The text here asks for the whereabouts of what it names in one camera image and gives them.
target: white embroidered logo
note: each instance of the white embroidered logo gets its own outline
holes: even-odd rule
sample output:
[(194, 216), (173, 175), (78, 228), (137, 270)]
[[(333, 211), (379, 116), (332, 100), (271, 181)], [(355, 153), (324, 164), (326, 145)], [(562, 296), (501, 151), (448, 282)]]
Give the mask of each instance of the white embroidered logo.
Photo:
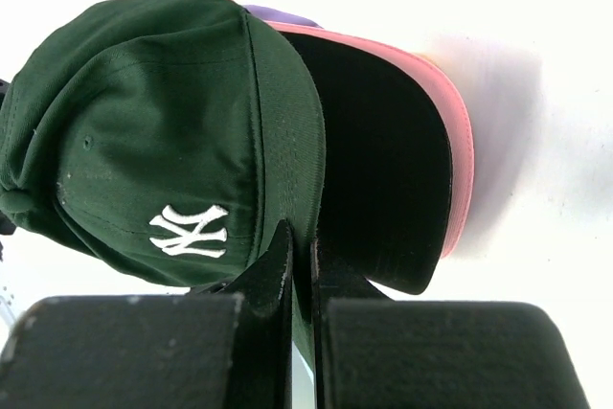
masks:
[[(208, 256), (209, 258), (220, 258), (226, 252), (225, 249), (197, 249), (191, 248), (190, 244), (196, 241), (225, 241), (228, 238), (228, 232), (225, 228), (212, 233), (200, 233), (204, 227), (209, 225), (216, 219), (224, 217), (228, 214), (226, 210), (220, 206), (214, 205), (204, 213), (199, 215), (182, 216), (178, 214), (171, 205), (164, 208), (161, 215), (154, 217), (150, 225), (163, 227), (166, 230), (174, 232), (179, 237), (171, 239), (149, 239), (155, 246), (161, 248), (169, 256), (178, 256), (181, 254), (198, 254), (200, 256)], [(190, 232), (179, 227), (179, 225), (197, 224)]]

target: white background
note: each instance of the white background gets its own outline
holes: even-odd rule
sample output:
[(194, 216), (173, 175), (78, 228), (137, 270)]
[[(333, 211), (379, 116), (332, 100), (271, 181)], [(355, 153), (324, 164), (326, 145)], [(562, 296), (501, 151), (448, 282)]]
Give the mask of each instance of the white background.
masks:
[[(1, 0), (0, 77), (11, 80), (50, 32), (98, 1)], [(461, 243), (420, 299), (541, 306), (592, 406), (613, 407), (612, 0), (237, 1), (425, 53), (443, 68), (473, 123), (476, 182)], [(0, 270), (23, 307), (60, 293), (170, 292), (36, 236), (3, 243)], [(296, 369), (295, 407), (312, 407)]]

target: cap brim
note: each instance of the cap brim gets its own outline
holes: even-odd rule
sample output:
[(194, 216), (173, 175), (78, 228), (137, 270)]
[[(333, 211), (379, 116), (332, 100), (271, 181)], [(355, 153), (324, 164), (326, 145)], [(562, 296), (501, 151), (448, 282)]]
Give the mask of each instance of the cap brim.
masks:
[(465, 104), (428, 60), (371, 40), (267, 22), (303, 58), (327, 136), (320, 244), (372, 281), (427, 287), (456, 246), (472, 191)]

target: baseball cap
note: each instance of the baseball cap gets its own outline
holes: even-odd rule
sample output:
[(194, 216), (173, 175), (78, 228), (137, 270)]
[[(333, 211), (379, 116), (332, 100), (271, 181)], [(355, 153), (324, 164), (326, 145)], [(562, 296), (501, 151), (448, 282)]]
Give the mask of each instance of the baseball cap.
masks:
[(13, 79), (0, 140), (12, 222), (165, 285), (236, 277), (285, 219), (297, 278), (317, 236), (419, 292), (472, 188), (469, 120), (438, 67), (233, 0), (87, 9)]

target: cap seam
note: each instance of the cap seam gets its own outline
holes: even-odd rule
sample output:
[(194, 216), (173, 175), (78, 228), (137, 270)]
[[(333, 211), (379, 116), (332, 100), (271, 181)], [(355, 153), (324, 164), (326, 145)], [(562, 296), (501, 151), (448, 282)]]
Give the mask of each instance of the cap seam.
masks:
[(245, 31), (247, 32), (247, 47), (249, 50), (249, 57), (251, 61), (251, 68), (253, 69), (253, 75), (251, 76), (253, 79), (253, 90), (255, 96), (255, 102), (252, 104), (253, 108), (253, 117), (257, 120), (252, 120), (251, 123), (251, 134), (253, 137), (253, 152), (254, 159), (256, 161), (256, 223), (253, 231), (253, 243), (251, 246), (251, 250), (249, 251), (249, 257), (245, 263), (244, 268), (247, 268), (252, 262), (254, 262), (257, 257), (260, 255), (257, 253), (258, 248), (261, 246), (261, 241), (263, 238), (263, 226), (264, 226), (264, 213), (265, 213), (265, 187), (266, 187), (266, 165), (263, 158), (263, 133), (262, 133), (262, 121), (261, 121), (261, 98), (260, 98), (260, 85), (258, 83), (258, 65), (254, 56), (254, 47), (253, 41), (251, 37), (251, 30), (249, 29), (249, 21), (248, 21), (248, 13), (243, 12), (243, 25)]
[[(54, 200), (54, 211), (55, 211), (56, 215), (60, 216), (62, 221), (65, 221), (65, 218), (68, 217), (70, 219), (70, 221), (73, 222), (72, 225), (79, 226), (70, 216), (63, 216), (63, 215), (61, 215), (57, 211), (56, 208), (60, 209), (63, 213), (66, 213), (66, 211), (61, 207), (60, 203), (55, 199)], [(66, 227), (71, 229), (71, 232), (73, 232), (72, 231), (72, 225), (70, 225), (68, 223), (65, 223), (64, 225), (66, 225)], [(175, 285), (175, 286), (189, 286), (189, 284), (185, 283), (181, 279), (181, 277), (175, 276), (175, 275), (171, 274), (171, 272), (161, 271), (160, 269), (156, 268), (154, 265), (151, 265), (149, 263), (140, 261), (138, 259), (134, 259), (133, 257), (131, 257), (129, 255), (120, 253), (119, 251), (117, 251), (114, 248), (112, 248), (111, 246), (109, 246), (105, 241), (101, 241), (99, 239), (96, 239), (96, 242), (98, 244), (103, 245), (106, 249), (108, 249), (109, 251), (111, 251), (113, 253), (113, 256), (111, 258), (109, 258), (107, 255), (103, 256), (103, 255), (100, 254), (99, 251), (97, 251), (95, 248), (93, 248), (91, 244), (89, 244), (87, 241), (83, 240), (80, 237), (79, 234), (77, 234), (75, 232), (73, 232), (73, 234), (75, 234), (77, 239), (86, 248), (87, 253), (85, 253), (85, 254), (87, 254), (88, 256), (91, 256), (91, 257), (93, 257), (95, 259), (98, 259), (99, 261), (104, 262), (109, 267), (119, 271), (120, 273), (123, 273), (123, 274), (126, 274), (126, 275), (132, 275), (133, 276), (135, 274), (135, 271), (132, 269), (132, 267), (130, 267), (128, 269), (125, 269), (125, 267), (123, 267), (122, 263), (115, 259), (114, 255), (118, 255), (119, 257), (129, 261), (130, 263), (137, 264), (140, 267), (142, 267), (141, 269), (138, 269), (139, 273), (136, 276), (144, 279), (145, 281), (147, 281), (149, 283), (169, 285), (169, 282), (170, 282), (171, 285)], [(155, 259), (155, 256), (148, 255), (148, 254), (142, 254), (142, 256), (144, 256), (144, 257), (146, 257), (148, 259)]]
[[(16, 110), (15, 107), (17, 106), (17, 102), (19, 100), (20, 94), (19, 91), (16, 87), (13, 87), (11, 89), (11, 91), (14, 92), (14, 95), (11, 98), (11, 106), (9, 107), (9, 125), (7, 127), (7, 131), (4, 133), (4, 145), (2, 146), (2, 157), (3, 157), (3, 161), (6, 161), (8, 163), (8, 152), (9, 152), (9, 138), (11, 136), (11, 133), (13, 132), (13, 126), (14, 126), (14, 121), (15, 121), (15, 115), (16, 115)], [(3, 105), (6, 104), (7, 98), (5, 96), (5, 100), (3, 101)], [(15, 180), (15, 178), (13, 177), (12, 174), (12, 170), (9, 169), (9, 173), (10, 173), (10, 180), (12, 182), (12, 185), (14, 185), (17, 189), (20, 189), (19, 185), (17, 184), (17, 181)]]

